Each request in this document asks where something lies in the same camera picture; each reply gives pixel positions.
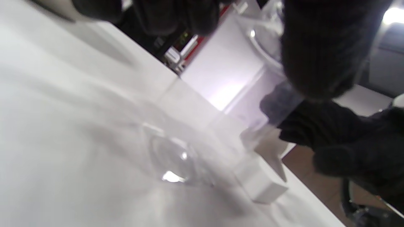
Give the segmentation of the person's right hand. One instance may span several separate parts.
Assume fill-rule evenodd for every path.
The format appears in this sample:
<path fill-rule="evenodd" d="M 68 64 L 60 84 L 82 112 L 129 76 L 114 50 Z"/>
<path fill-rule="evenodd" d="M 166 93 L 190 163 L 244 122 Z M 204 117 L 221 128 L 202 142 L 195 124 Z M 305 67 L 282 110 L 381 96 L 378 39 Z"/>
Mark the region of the person's right hand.
<path fill-rule="evenodd" d="M 370 116 L 304 100 L 277 128 L 281 140 L 314 152 L 315 171 L 347 178 L 403 212 L 403 94 Z"/>

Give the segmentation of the person's left hand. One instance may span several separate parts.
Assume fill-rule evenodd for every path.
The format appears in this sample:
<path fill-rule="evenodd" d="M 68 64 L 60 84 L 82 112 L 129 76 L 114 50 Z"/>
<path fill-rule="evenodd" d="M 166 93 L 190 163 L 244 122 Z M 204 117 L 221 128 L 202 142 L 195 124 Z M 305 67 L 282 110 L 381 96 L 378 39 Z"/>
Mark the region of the person's left hand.
<path fill-rule="evenodd" d="M 209 35 L 220 5 L 232 0 L 133 0 L 135 16 L 150 35 L 180 25 Z M 354 84 L 375 43 L 392 0 L 283 0 L 281 61 L 294 88 L 310 100 L 337 98 Z"/>

